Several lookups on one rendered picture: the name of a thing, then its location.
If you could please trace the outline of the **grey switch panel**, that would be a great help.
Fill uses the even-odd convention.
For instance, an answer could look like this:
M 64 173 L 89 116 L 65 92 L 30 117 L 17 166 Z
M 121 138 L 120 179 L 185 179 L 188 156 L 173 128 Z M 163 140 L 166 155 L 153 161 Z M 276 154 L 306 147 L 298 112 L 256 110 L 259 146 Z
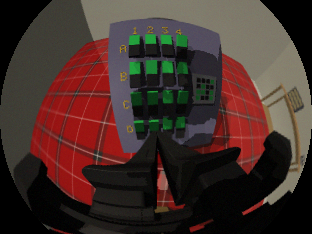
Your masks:
M 167 18 L 109 25 L 113 118 L 124 153 L 153 130 L 181 146 L 211 144 L 221 98 L 220 34 Z

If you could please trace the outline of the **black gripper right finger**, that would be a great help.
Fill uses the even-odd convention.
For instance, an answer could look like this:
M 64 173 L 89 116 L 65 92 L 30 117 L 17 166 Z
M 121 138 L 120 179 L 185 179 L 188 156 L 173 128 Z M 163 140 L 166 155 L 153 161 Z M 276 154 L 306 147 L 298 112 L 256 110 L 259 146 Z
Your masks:
M 185 196 L 188 196 L 197 177 L 201 174 L 212 172 L 220 166 L 229 164 L 229 162 L 237 161 L 237 157 L 241 152 L 240 148 L 229 148 L 225 150 L 217 150 L 211 153 L 193 153 L 193 150 L 185 148 L 177 144 L 173 138 L 169 138 L 167 134 L 156 130 L 157 133 L 157 149 L 159 149 L 161 162 L 171 194 L 173 204 L 185 205 Z

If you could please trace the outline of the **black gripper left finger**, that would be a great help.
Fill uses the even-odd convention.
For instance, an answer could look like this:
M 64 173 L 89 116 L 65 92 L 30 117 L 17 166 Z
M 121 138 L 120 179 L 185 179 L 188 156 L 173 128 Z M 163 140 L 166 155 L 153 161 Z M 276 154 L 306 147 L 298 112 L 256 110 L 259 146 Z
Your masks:
M 153 130 L 135 156 L 119 165 L 87 165 L 83 170 L 93 188 L 143 190 L 153 209 L 157 209 L 157 133 Z

